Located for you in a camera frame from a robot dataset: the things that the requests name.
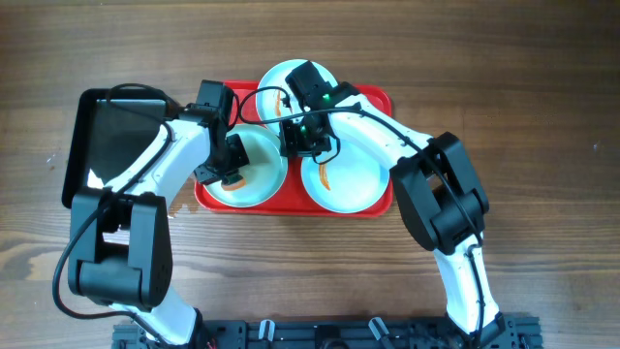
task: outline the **wire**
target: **wire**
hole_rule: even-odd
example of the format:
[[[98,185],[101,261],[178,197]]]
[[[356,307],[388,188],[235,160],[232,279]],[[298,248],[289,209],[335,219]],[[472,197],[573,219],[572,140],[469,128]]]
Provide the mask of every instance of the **wire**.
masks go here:
[[[335,159],[336,156],[338,156],[340,154],[340,139],[335,137],[335,136],[334,136],[334,138],[336,139],[336,153],[333,156],[331,156],[329,159],[327,159],[325,161],[322,161],[322,162],[318,162],[317,161],[317,155],[320,155],[320,154],[317,154],[317,152],[314,149],[312,150],[312,161],[314,161],[315,164],[317,164],[319,166],[326,165],[329,161]]]
[[[232,96],[234,97],[234,101],[236,102],[236,113],[234,114],[234,121],[232,122],[232,124],[229,125],[229,131],[234,128],[234,125],[236,125],[236,122],[239,119],[239,115],[241,114],[241,112],[239,112],[241,108],[241,105],[239,104],[239,96],[237,96],[236,93],[233,93]]]
[[[131,188],[132,186],[134,186],[136,183],[139,182],[140,178],[153,166],[153,164],[155,164],[155,162],[157,162],[157,160],[159,160],[159,158],[164,154],[164,152],[166,152],[166,150],[168,149],[168,146],[172,142],[172,135],[173,135],[172,128],[163,119],[161,119],[161,118],[159,118],[159,117],[157,117],[155,115],[143,113],[143,112],[140,112],[140,111],[133,111],[131,109],[127,109],[125,107],[121,107],[121,106],[119,106],[119,105],[117,105],[117,104],[115,104],[114,102],[111,101],[111,94],[112,94],[112,92],[117,91],[117,90],[119,90],[121,88],[125,88],[125,87],[138,87],[138,88],[142,88],[142,89],[145,89],[145,90],[148,90],[148,91],[150,91],[152,93],[157,94],[159,97],[162,97],[164,100],[166,100],[167,114],[169,112],[168,111],[169,103],[173,103],[178,108],[178,105],[176,104],[176,102],[172,98],[170,98],[168,95],[166,95],[163,91],[161,91],[159,89],[156,89],[154,87],[148,86],[148,85],[144,85],[144,84],[139,84],[139,83],[123,83],[123,84],[120,84],[120,85],[117,85],[117,86],[111,88],[108,91],[108,93],[106,94],[106,102],[108,104],[110,104],[114,108],[117,108],[117,109],[120,109],[120,110],[123,110],[123,111],[128,111],[128,112],[131,112],[131,113],[134,113],[134,114],[137,114],[137,115],[141,115],[141,116],[144,116],[144,117],[146,117],[146,118],[148,118],[150,120],[158,122],[160,125],[164,126],[164,128],[166,129],[166,132],[167,132],[166,140],[164,141],[164,144],[162,145],[162,147],[157,151],[157,153],[155,153],[155,155],[153,155],[153,157],[144,165],[144,167],[142,167],[118,191],[113,193],[107,200],[105,200],[102,204],[100,204],[97,207],[97,209],[95,209],[86,218],[86,220],[79,226],[79,228],[77,228],[76,233],[69,240],[69,243],[67,244],[67,246],[65,247],[64,251],[62,252],[62,254],[60,256],[60,259],[58,260],[58,264],[56,265],[56,270],[54,271],[54,276],[52,278],[52,283],[51,283],[51,285],[52,285],[51,286],[51,294],[52,294],[52,297],[54,299],[54,303],[56,304],[58,309],[60,309],[65,314],[67,314],[67,315],[69,315],[69,316],[71,316],[71,317],[73,317],[75,319],[79,319],[79,320],[95,320],[95,319],[108,318],[108,317],[112,317],[112,316],[128,316],[132,320],[134,320],[134,322],[136,322],[140,327],[142,327],[147,332],[149,332],[151,335],[153,335],[155,338],[157,338],[157,340],[160,343],[162,343],[165,346],[168,346],[168,344],[161,337],[160,334],[155,332],[148,324],[146,324],[144,321],[142,321],[140,319],[140,317],[138,317],[135,313],[133,313],[131,311],[109,311],[109,312],[102,312],[102,313],[95,313],[95,314],[81,314],[81,313],[77,313],[77,312],[74,312],[73,310],[71,310],[60,299],[60,275],[62,274],[62,269],[65,266],[65,264],[67,263],[67,260],[69,259],[69,256],[71,255],[71,252],[73,251],[73,249],[76,247],[76,244],[78,243],[79,239],[86,232],[86,230],[90,227],[90,225],[95,221],[95,219],[100,218],[104,214],[104,212],[106,212],[106,210],[115,201],[117,201],[129,188]]]
[[[377,121],[378,123],[380,123],[383,126],[385,126],[387,129],[389,129],[399,139],[404,141],[406,145],[412,147],[418,154],[420,154],[420,156],[422,157],[422,160],[424,160],[426,165],[442,181],[442,184],[444,184],[444,187],[446,188],[446,191],[448,192],[449,196],[452,198],[452,200],[454,201],[454,204],[456,205],[458,210],[461,212],[461,215],[465,218],[465,220],[467,222],[467,225],[468,225],[468,228],[476,236],[477,243],[473,244],[473,245],[470,245],[468,247],[467,253],[466,253],[465,256],[469,259],[470,265],[472,267],[472,272],[474,274],[474,279],[476,281],[476,288],[477,288],[477,291],[478,291],[478,294],[479,294],[479,304],[480,304],[479,324],[478,324],[478,330],[476,331],[476,337],[474,339],[473,345],[474,345],[475,348],[480,347],[482,328],[484,327],[484,306],[485,306],[485,304],[484,304],[484,299],[483,299],[483,295],[482,295],[481,278],[480,278],[480,275],[478,273],[478,268],[476,267],[476,262],[474,260],[473,250],[475,248],[482,248],[482,246],[483,246],[483,240],[482,240],[481,232],[478,231],[478,229],[476,228],[476,225],[474,225],[474,222],[472,221],[472,218],[467,213],[467,210],[465,209],[463,204],[461,204],[460,200],[456,197],[456,195],[452,191],[452,188],[451,188],[450,184],[448,183],[448,180],[446,179],[446,177],[444,176],[442,171],[439,169],[439,167],[435,164],[435,162],[433,162],[430,159],[428,154],[426,154],[424,151],[422,151],[422,149],[419,146],[417,146],[415,143],[413,143],[411,141],[411,139],[409,139],[409,137],[403,135],[400,131],[398,131],[396,128],[394,128],[392,125],[390,125],[388,122],[386,122],[385,120],[383,120],[379,116],[371,114],[368,111],[359,111],[359,110],[352,109],[352,110],[348,110],[346,112],[354,112],[354,113],[357,113],[359,115],[371,118],[374,121]]]
[[[386,127],[388,130],[390,130],[390,132],[392,132],[394,135],[396,135],[400,140],[402,140],[406,145],[412,147],[421,156],[422,160],[426,163],[426,165],[430,168],[430,170],[441,180],[442,184],[446,188],[446,191],[447,191],[448,195],[454,201],[454,204],[456,205],[456,207],[460,211],[460,213],[463,216],[463,218],[465,218],[465,221],[466,221],[466,223],[468,225],[468,228],[472,231],[474,236],[476,236],[477,243],[468,247],[467,253],[465,254],[465,256],[469,259],[470,265],[472,267],[472,271],[473,271],[474,278],[475,278],[475,281],[476,281],[477,291],[478,291],[478,294],[479,294],[479,300],[478,300],[478,302],[480,304],[479,325],[478,325],[478,330],[476,332],[476,337],[475,337],[474,342],[473,342],[474,347],[479,347],[480,344],[481,344],[482,328],[484,327],[484,306],[485,306],[485,304],[484,304],[483,295],[482,295],[481,279],[480,279],[480,275],[478,273],[478,269],[476,267],[476,262],[474,260],[473,250],[475,248],[482,248],[482,246],[483,246],[483,240],[482,240],[481,232],[478,231],[478,228],[476,228],[476,225],[472,221],[472,218],[469,216],[469,213],[467,213],[467,210],[465,209],[463,204],[461,204],[461,202],[458,199],[458,197],[456,197],[456,194],[454,194],[454,191],[452,190],[450,184],[448,183],[448,180],[446,179],[446,177],[444,176],[442,171],[435,164],[435,162],[428,156],[428,154],[426,154],[424,151],[422,151],[422,149],[419,146],[417,146],[415,143],[413,143],[411,141],[411,139],[409,139],[409,137],[403,135],[400,131],[398,131],[395,127],[393,127],[387,121],[383,120],[381,117],[376,116],[376,115],[374,115],[374,114],[372,114],[372,113],[370,113],[368,111],[358,110],[358,109],[354,109],[354,108],[332,108],[332,109],[325,109],[325,110],[319,110],[319,111],[304,111],[304,112],[301,112],[301,113],[297,113],[297,114],[293,114],[293,115],[289,115],[289,116],[284,116],[284,117],[280,117],[280,118],[277,118],[277,119],[252,121],[252,123],[255,124],[255,125],[270,124],[270,123],[282,122],[282,121],[286,121],[286,120],[295,119],[295,118],[298,118],[298,117],[301,117],[301,116],[308,116],[308,115],[312,115],[312,114],[325,113],[325,112],[351,112],[351,113],[359,114],[361,116],[368,117],[368,118],[370,118],[370,119],[380,123],[382,126]]]
[[[267,87],[261,87],[259,89],[256,89],[250,93],[248,93],[247,96],[245,96],[245,98],[243,98],[243,100],[241,101],[241,104],[239,105],[239,108],[237,108],[237,113],[238,113],[238,118],[241,119],[241,121],[243,121],[246,124],[249,125],[266,125],[268,123],[276,123],[276,122],[282,122],[282,121],[286,121],[286,120],[291,120],[295,117],[289,117],[289,116],[284,116],[284,117],[279,117],[276,119],[272,119],[272,120],[261,120],[261,121],[252,121],[252,120],[248,120],[245,117],[243,117],[243,113],[241,112],[243,110],[243,106],[245,106],[245,103],[247,101],[250,100],[250,98],[252,96],[254,96],[257,93],[260,92],[264,92],[264,91],[268,91],[268,90],[278,90],[281,92],[284,92],[284,94],[286,95],[285,99],[282,100],[283,102],[285,102],[285,105],[290,105],[291,104],[291,95],[289,95],[289,92],[287,92],[287,90],[285,90],[284,88],[280,87],[280,86],[267,86]]]

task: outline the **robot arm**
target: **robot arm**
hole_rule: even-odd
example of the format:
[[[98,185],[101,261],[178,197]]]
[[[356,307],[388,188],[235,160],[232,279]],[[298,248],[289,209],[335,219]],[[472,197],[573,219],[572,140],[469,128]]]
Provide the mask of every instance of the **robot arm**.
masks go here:
[[[74,294],[135,314],[168,345],[184,345],[188,349],[205,346],[201,314],[170,287],[172,258],[167,211],[193,171],[200,171],[197,175],[204,182],[213,182],[247,164],[240,138],[226,139],[232,102],[232,91],[221,82],[203,81],[196,104],[165,121],[171,129],[171,142],[158,160],[137,184],[111,204],[106,214],[89,226],[69,257],[69,286]],[[88,128],[80,128],[77,123],[76,133],[84,132],[89,132]],[[65,186],[64,191],[69,193],[63,193],[63,197],[67,194],[72,198],[72,237],[91,212],[111,193],[121,190],[161,151],[168,136],[167,127],[162,125],[134,163],[103,183],[104,189],[84,187],[71,192]],[[82,153],[76,151],[77,156],[70,157],[70,163],[85,163],[85,159],[78,158]],[[114,233],[119,228],[129,231],[129,244],[103,239],[103,233]]]
[[[302,108],[365,111],[409,138],[447,175],[450,187],[472,217],[476,228],[479,232],[483,230],[482,216],[488,211],[488,200],[466,151],[454,135],[446,133],[433,139],[405,127],[376,109],[346,82],[333,88],[324,83],[311,62],[293,69],[286,81]],[[427,179],[432,172],[421,154],[378,120],[359,112],[332,112],[327,120],[324,116],[323,119],[318,116],[309,121],[305,118],[308,116],[301,120],[300,125],[306,130],[326,130],[323,134],[310,132],[310,135],[319,138],[327,133],[353,143],[390,170],[405,226],[422,247],[433,251],[446,288],[447,313],[454,324],[465,334],[475,333],[480,323],[480,301],[484,302],[482,325],[493,322],[499,308],[489,291],[481,248],[473,249],[473,264],[480,278],[480,295],[475,270],[466,256],[470,246],[478,243],[477,239],[449,197],[447,188],[442,185],[431,190],[429,187]]]
[[[411,130],[383,114],[361,94],[348,97],[336,105],[336,108],[352,107],[353,105],[357,105],[363,111],[382,118],[382,120],[388,122],[400,133],[409,137],[421,149],[427,148],[429,141],[432,140],[431,136]],[[413,148],[405,145],[402,140],[398,139],[386,127],[373,119],[357,113],[332,113],[329,117],[329,123],[336,137],[354,143],[359,148],[365,150],[367,154],[375,158],[386,169],[392,169],[397,166],[402,158],[413,158],[417,154]],[[405,221],[410,218],[403,215],[403,220]],[[474,333],[478,329],[479,323],[480,295],[478,294],[471,265],[466,257],[469,246],[476,243],[476,237],[470,235],[456,244],[454,251],[450,254],[446,254],[437,248],[433,250],[446,288],[448,316],[464,333]],[[485,302],[483,319],[486,326],[495,319],[499,308],[489,291],[481,249],[475,249],[473,253],[480,275],[482,298]]]

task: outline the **red tray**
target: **red tray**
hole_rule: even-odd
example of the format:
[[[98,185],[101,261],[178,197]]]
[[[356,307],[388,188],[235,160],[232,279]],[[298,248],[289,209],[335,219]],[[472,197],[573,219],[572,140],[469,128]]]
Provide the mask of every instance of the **red tray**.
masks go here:
[[[224,84],[234,90],[239,99],[245,98],[251,91],[259,87],[255,81],[229,80]],[[377,86],[356,85],[370,103],[377,109],[391,116],[391,100],[384,90]],[[232,107],[232,115],[236,112],[236,106]],[[243,107],[243,116],[248,120],[260,120],[256,112],[256,98],[252,97]],[[330,217],[354,217],[374,218],[384,214],[392,203],[392,184],[387,185],[386,193],[375,205],[358,213],[335,213],[326,210],[315,203],[306,193],[301,182],[301,159],[289,160],[289,171],[280,190],[264,203],[247,208],[226,206],[213,199],[202,185],[196,182],[194,194],[198,202],[207,209],[225,213],[248,213],[248,214],[275,214],[275,215],[303,215],[303,216],[330,216]]]

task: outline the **white arm segment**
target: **white arm segment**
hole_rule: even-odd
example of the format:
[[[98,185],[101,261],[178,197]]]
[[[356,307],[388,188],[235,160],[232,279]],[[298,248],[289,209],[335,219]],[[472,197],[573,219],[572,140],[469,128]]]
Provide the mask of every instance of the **white arm segment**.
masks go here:
[[[140,195],[146,192],[166,198],[167,208],[183,186],[193,170],[209,155],[210,143],[208,129],[196,122],[173,120],[168,122],[174,138],[166,152],[144,174],[140,182],[127,194]],[[120,189],[134,176],[164,144],[168,133],[164,126],[142,155],[120,176],[106,183],[113,191]],[[164,300],[150,312],[139,311],[134,306],[114,303],[110,306],[116,310],[129,310],[137,314],[154,331],[159,333],[168,344],[182,345],[190,341],[196,324],[196,310],[183,301],[170,286]]]
[[[446,288],[448,316],[464,333],[477,331],[480,322],[480,304],[478,303],[480,297],[476,286],[476,278],[474,277],[469,258],[466,256],[469,246],[476,243],[476,236],[471,235],[456,246],[456,251],[452,255],[447,256],[438,249],[433,251],[437,266],[439,266],[439,273],[442,275],[444,287]],[[495,315],[497,315],[500,309],[493,300],[491,291],[488,288],[484,260],[482,259],[482,249],[475,248],[472,253],[474,254],[474,262],[476,263],[476,269],[478,270],[482,286],[485,304],[484,325],[486,326],[495,319]]]
[[[428,146],[428,140],[432,138],[430,135],[403,126],[376,109],[362,94],[345,99],[336,108],[350,107],[355,103],[360,103],[363,110],[381,117],[403,135],[409,137],[419,148],[424,149]],[[401,157],[411,157],[417,153],[410,146],[403,146],[402,140],[369,117],[352,112],[334,112],[329,116],[329,123],[336,137],[355,144],[386,169],[394,167]]]
[[[355,103],[361,103],[365,111],[381,117],[402,134],[409,137],[421,149],[428,146],[428,140],[432,138],[431,136],[401,125],[393,118],[377,110],[361,94],[347,98],[336,107],[350,107]],[[349,112],[335,112],[330,115],[329,122],[334,134],[338,138],[354,143],[375,158],[386,169],[391,169],[401,157],[411,157],[416,154],[416,151],[410,146],[403,146],[403,142],[385,126],[368,117]],[[450,256],[443,254],[437,249],[433,252],[446,288],[448,316],[465,333],[477,331],[479,323],[478,288],[469,259],[465,256],[467,248],[476,242],[475,236],[466,238],[456,246],[456,251]],[[495,319],[495,315],[499,312],[499,307],[489,291],[481,249],[476,248],[473,253],[485,302],[484,324],[487,325]]]
[[[208,129],[199,126],[196,122],[173,120],[168,124],[174,132],[172,143],[150,170],[142,176],[140,182],[126,193],[140,195],[151,192],[163,196],[166,198],[167,208],[170,208],[172,199],[192,171],[206,161],[210,144]],[[125,185],[159,151],[167,135],[166,128],[161,126],[155,140],[134,164],[123,174],[106,183],[106,186],[111,186],[112,191],[117,191]]]
[[[139,311],[134,306],[114,303],[109,306],[114,310],[128,310],[137,314],[148,326],[163,337],[168,344],[187,344],[192,338],[196,324],[196,310],[174,291],[170,286],[161,304],[150,312]]]

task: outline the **wooden table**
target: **wooden table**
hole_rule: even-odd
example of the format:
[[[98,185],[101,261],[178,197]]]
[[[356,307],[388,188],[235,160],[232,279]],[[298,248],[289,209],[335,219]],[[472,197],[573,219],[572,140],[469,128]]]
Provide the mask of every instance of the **wooden table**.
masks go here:
[[[109,348],[120,320],[70,319],[50,296],[83,90],[139,81],[187,103],[201,79],[260,79],[298,57],[381,86],[407,126],[463,140],[491,202],[484,260],[502,310],[540,316],[547,348],[620,345],[617,7],[101,1],[0,8],[0,348]],[[396,204],[374,220],[221,215],[192,188],[170,213],[173,285],[207,319],[445,311]]]

